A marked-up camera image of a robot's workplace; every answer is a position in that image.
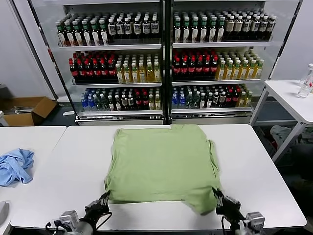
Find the dark bottle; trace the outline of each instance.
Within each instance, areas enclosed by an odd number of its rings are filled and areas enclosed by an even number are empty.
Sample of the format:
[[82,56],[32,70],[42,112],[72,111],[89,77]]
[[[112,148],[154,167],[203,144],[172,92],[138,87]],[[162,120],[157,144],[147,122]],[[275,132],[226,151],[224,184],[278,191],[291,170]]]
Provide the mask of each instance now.
[[202,55],[199,56],[198,61],[196,63],[196,75],[201,76],[202,75]]
[[123,25],[122,20],[120,18],[117,19],[116,31],[117,31],[118,38],[123,39],[125,31],[124,31],[124,25]]
[[270,20],[268,21],[268,26],[267,26],[266,31],[265,31],[264,39],[266,41],[270,40],[270,37],[272,35],[272,32],[274,30],[275,25],[276,25],[276,16],[271,16]]
[[234,25],[233,40],[240,40],[241,29],[243,27],[243,16],[238,16]]
[[250,32],[250,28],[251,28],[251,16],[247,16],[246,20],[243,22],[243,26],[241,28],[241,40],[242,41],[246,41],[249,40],[249,32]]
[[226,24],[224,41],[232,40],[234,25],[235,25],[234,16],[230,16]]
[[218,57],[217,55],[214,55],[213,59],[211,60],[211,64],[210,64],[210,73],[209,73],[209,77],[211,79],[214,80],[215,75],[216,75],[216,71],[217,71],[217,66],[218,66]]
[[85,43],[86,46],[92,46],[91,43],[91,39],[92,39],[92,35],[88,26],[88,22],[87,21],[82,21],[82,25],[83,25],[83,33],[84,33],[84,38],[85,38]]
[[192,56],[188,65],[188,76],[192,77],[195,74],[195,57]]
[[57,21],[55,24],[57,25],[57,29],[58,29],[57,34],[58,34],[58,37],[60,39],[61,46],[67,47],[68,46],[68,44],[67,44],[67,35],[65,34],[65,31],[64,31],[64,28],[62,27],[61,22]]
[[240,89],[237,89],[232,97],[232,107],[235,107],[240,95]]
[[208,32],[208,41],[213,42],[215,40],[215,34],[216,34],[216,17],[213,16],[211,18],[211,24]]
[[116,33],[116,25],[113,22],[113,19],[109,19],[108,28],[109,28],[109,35],[110,35],[111,41],[114,42],[117,33]]
[[220,17],[219,27],[216,33],[216,42],[221,42],[224,36],[224,24],[225,24],[225,17]]
[[132,23],[129,21],[128,18],[125,18],[124,21],[125,38],[130,39],[133,35]]
[[93,74],[94,74],[94,78],[99,80],[101,79],[101,70],[99,68],[98,62],[96,59],[92,60],[93,63]]
[[174,71],[174,77],[178,77],[179,73],[180,73],[180,59],[177,57],[175,62],[174,62],[174,66],[173,66],[173,71]]
[[233,93],[233,90],[229,89],[227,94],[226,94],[225,107],[227,107],[227,108],[231,107],[231,104],[232,104],[232,102],[231,102],[232,93]]
[[100,35],[101,35],[100,44],[107,45],[109,43],[107,26],[104,20],[99,20],[99,23],[100,23]]
[[92,65],[91,65],[91,62],[89,61],[89,59],[85,60],[85,70],[86,70],[88,79],[92,79],[93,78],[93,70],[92,70]]
[[91,34],[92,34],[92,38],[93,38],[93,43],[95,46],[99,46],[100,45],[100,37],[99,37],[99,29],[98,29],[98,26],[97,26],[97,21],[95,20],[92,20],[90,21],[91,23],[91,28],[92,28],[92,31],[91,31]]
[[205,62],[203,63],[203,75],[207,78],[209,76],[210,72],[210,56],[208,55],[205,59]]
[[251,29],[250,29],[250,39],[256,40],[258,36],[258,31],[260,27],[260,16],[255,16],[255,19],[251,23]]
[[143,93],[142,103],[143,103],[143,109],[144,110],[149,110],[149,98],[147,96],[147,92]]
[[73,21],[73,27],[74,27],[74,35],[75,35],[75,44],[77,46],[80,46],[82,47],[84,45],[83,43],[83,33],[82,33],[82,30],[80,28],[80,25],[78,24],[77,21]]
[[139,18],[135,18],[134,33],[135,33],[136,38],[142,37],[142,27],[141,27],[141,22]]
[[65,24],[65,28],[66,28],[65,33],[66,33],[68,41],[69,41],[69,45],[68,46],[74,47],[76,45],[75,45],[75,40],[74,40],[74,36],[73,36],[73,29],[70,26],[70,22],[69,21],[65,21],[64,24]]
[[180,67],[180,74],[182,77],[186,77],[187,76],[187,58],[184,57],[181,63],[181,67]]
[[68,63],[69,63],[69,70],[72,73],[73,78],[77,80],[79,78],[79,71],[78,71],[77,66],[75,66],[72,59],[69,59]]
[[258,31],[258,40],[264,40],[267,26],[268,26],[268,16],[264,16],[260,22],[260,27]]
[[100,70],[103,78],[106,78],[109,75],[108,66],[103,59],[100,60]]
[[202,22],[201,22],[201,28],[200,28],[200,42],[204,43],[206,42],[206,33],[207,33],[207,17],[203,16],[202,17]]
[[226,92],[221,92],[220,93],[220,99],[219,99],[219,107],[222,108],[225,106],[225,99],[226,99]]

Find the bottle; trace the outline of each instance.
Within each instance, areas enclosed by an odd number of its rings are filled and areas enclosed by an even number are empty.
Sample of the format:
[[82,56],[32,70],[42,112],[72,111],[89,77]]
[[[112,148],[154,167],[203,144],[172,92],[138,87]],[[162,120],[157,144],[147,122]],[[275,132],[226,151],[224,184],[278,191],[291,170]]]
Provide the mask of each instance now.
[[248,95],[247,95],[246,98],[245,98],[243,107],[250,107],[251,100],[252,100],[252,94],[253,94],[253,92],[249,92],[249,93],[248,93]]
[[67,34],[67,38],[68,38],[68,41],[69,41],[69,46],[74,47],[76,45],[75,45],[75,40],[74,40],[74,37],[73,37],[73,29],[70,26],[70,22],[69,21],[65,21],[64,24],[65,24],[65,28],[66,28],[65,33]]
[[235,66],[233,66],[233,71],[230,75],[230,80],[236,80],[238,73],[239,73],[239,69],[240,69],[240,60],[236,60]]
[[175,18],[175,26],[174,26],[174,39],[175,39],[175,43],[179,43],[179,42],[180,42],[180,32],[181,32],[181,28],[180,28],[180,17],[176,17],[176,18]]
[[131,72],[130,72],[130,70],[129,70],[129,68],[128,68],[128,64],[127,63],[124,63],[123,64],[123,67],[124,67],[124,77],[125,77],[125,83],[132,83],[131,82],[131,77],[132,77],[132,75],[131,75]]
[[156,82],[162,82],[158,61],[155,61],[154,69],[155,69],[154,73],[155,73]]
[[150,31],[151,31],[151,25],[150,25],[150,22],[148,21],[147,17],[143,18],[143,20],[144,20],[144,22],[142,23],[143,37],[149,38]]
[[256,16],[251,23],[250,39],[256,40],[258,37],[258,31],[260,27],[260,16]]
[[200,28],[200,42],[206,42],[206,32],[207,32],[207,17],[202,17],[201,28]]
[[192,102],[193,102],[193,99],[192,99],[192,92],[188,92],[188,96],[186,98],[186,108],[187,109],[191,109],[192,108]]
[[249,32],[251,28],[251,16],[247,16],[246,20],[243,22],[243,26],[241,29],[242,35],[241,35],[241,40],[246,41],[249,39]]
[[122,20],[120,18],[117,19],[116,32],[117,32],[119,39],[124,38],[124,34],[125,34],[124,25],[123,25]]
[[110,35],[110,38],[111,38],[112,42],[114,42],[114,40],[115,40],[115,38],[116,38],[116,25],[115,25],[115,23],[113,22],[113,19],[109,19],[108,28],[109,28],[109,35]]
[[246,71],[246,79],[252,79],[252,75],[254,73],[255,62],[256,62],[256,60],[250,61],[250,66]]
[[113,103],[113,99],[112,99],[112,95],[109,95],[109,96],[108,96],[108,99],[109,99],[109,108],[110,108],[110,111],[115,111],[114,103]]
[[185,17],[184,19],[184,27],[182,28],[183,31],[183,43],[187,43],[189,41],[189,17]]
[[192,27],[190,31],[190,38],[192,43],[196,43],[198,41],[198,17],[193,18]]
[[264,40],[269,41],[276,25],[276,16],[271,16],[270,20],[268,21],[268,26],[266,27]]
[[243,92],[241,92],[240,99],[236,103],[236,107],[243,107],[245,100],[246,100],[246,92],[243,91]]
[[228,107],[228,108],[231,107],[232,93],[233,93],[233,90],[229,89],[226,94],[225,107]]
[[227,67],[224,71],[223,80],[230,80],[231,74],[233,72],[233,64],[234,62],[232,60],[228,61]]
[[221,60],[220,66],[217,69],[216,72],[216,80],[223,80],[224,75],[224,69],[225,69],[225,60]]
[[115,67],[116,67],[116,75],[117,75],[118,83],[126,83],[124,73],[122,72],[122,69],[121,69],[121,65],[116,64]]
[[213,42],[214,39],[215,39],[216,19],[217,18],[215,16],[213,16],[211,18],[211,26],[210,26],[210,29],[209,29],[209,36],[208,36],[209,42]]
[[260,19],[260,27],[258,31],[258,40],[264,40],[265,38],[265,30],[268,26],[268,16],[264,16],[262,19]]
[[243,65],[239,68],[239,73],[237,79],[244,80],[246,79],[246,71],[248,69],[248,60],[244,60]]
[[219,28],[217,30],[217,42],[221,42],[223,40],[223,35],[224,35],[224,24],[225,24],[225,17],[221,16],[220,17],[220,22],[219,22]]
[[147,63],[147,81],[148,82],[155,82],[156,81],[151,62]]
[[57,21],[55,24],[57,25],[57,29],[58,29],[57,34],[58,34],[58,37],[59,37],[59,39],[60,39],[61,46],[67,47],[67,46],[68,46],[67,40],[66,40],[67,35],[66,35],[66,33],[65,33],[65,30],[64,30],[63,27],[62,27],[61,22],[60,22],[60,21]]
[[176,93],[173,94],[172,97],[172,109],[177,109],[178,108],[178,99]]
[[224,41],[232,40],[234,25],[235,25],[234,16],[230,16],[226,24]]

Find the yellow bottle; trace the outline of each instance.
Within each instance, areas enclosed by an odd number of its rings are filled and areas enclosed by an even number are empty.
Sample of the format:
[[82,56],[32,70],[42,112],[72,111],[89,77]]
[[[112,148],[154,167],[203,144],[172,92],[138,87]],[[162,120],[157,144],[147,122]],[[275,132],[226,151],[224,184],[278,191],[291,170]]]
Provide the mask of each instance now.
[[254,72],[253,72],[253,75],[252,75],[252,79],[260,79],[261,78],[261,73],[262,73],[262,70],[263,70],[263,63],[264,63],[264,60],[260,60],[259,61],[258,67],[256,67],[254,69]]
[[152,63],[148,62],[147,63],[147,82],[155,82],[156,78],[155,78],[155,73],[153,72],[152,69]]
[[226,63],[225,60],[221,60],[221,64],[216,71],[215,80],[223,80],[223,75],[225,71],[225,63]]
[[224,71],[223,80],[230,80],[230,76],[233,72],[233,64],[234,62],[232,60],[228,61],[227,68],[225,68]]
[[156,82],[162,81],[160,68],[158,66],[158,61],[155,61],[155,77],[156,77]]
[[230,75],[230,80],[236,80],[237,79],[239,69],[240,69],[240,63],[241,63],[240,60],[236,60],[236,64],[235,64],[235,66],[233,66],[233,71]]
[[129,70],[128,68],[128,64],[127,63],[124,63],[123,64],[123,67],[124,67],[124,77],[125,77],[125,83],[132,83],[132,73],[131,71]]
[[244,80],[246,78],[246,71],[248,69],[248,60],[244,60],[243,64],[239,68],[239,73],[237,76],[238,80]]
[[147,82],[147,74],[143,62],[139,62],[139,79],[141,83]]
[[255,67],[255,60],[251,60],[250,66],[246,71],[246,79],[252,79],[252,75],[254,73],[254,67]]
[[140,82],[139,71],[138,71],[138,68],[136,66],[136,63],[132,63],[132,76],[133,76],[134,83]]

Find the red bottle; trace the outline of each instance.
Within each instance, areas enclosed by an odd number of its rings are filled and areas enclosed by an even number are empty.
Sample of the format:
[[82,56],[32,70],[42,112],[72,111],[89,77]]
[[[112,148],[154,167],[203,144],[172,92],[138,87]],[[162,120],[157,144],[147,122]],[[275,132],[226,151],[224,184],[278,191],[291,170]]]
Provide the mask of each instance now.
[[195,56],[191,56],[189,66],[188,66],[188,76],[193,76],[195,74]]
[[180,59],[177,57],[176,61],[174,63],[173,71],[174,71],[174,77],[178,77],[180,73]]
[[181,67],[180,67],[180,74],[181,76],[185,77],[187,75],[187,57],[184,57],[181,63]]
[[73,59],[68,60],[69,63],[69,70],[72,73],[73,78],[76,80],[79,78],[79,72],[77,66],[73,63]]
[[232,89],[229,89],[227,94],[226,94],[226,99],[225,99],[225,107],[231,107],[231,98],[232,98],[232,94],[233,93],[233,90]]

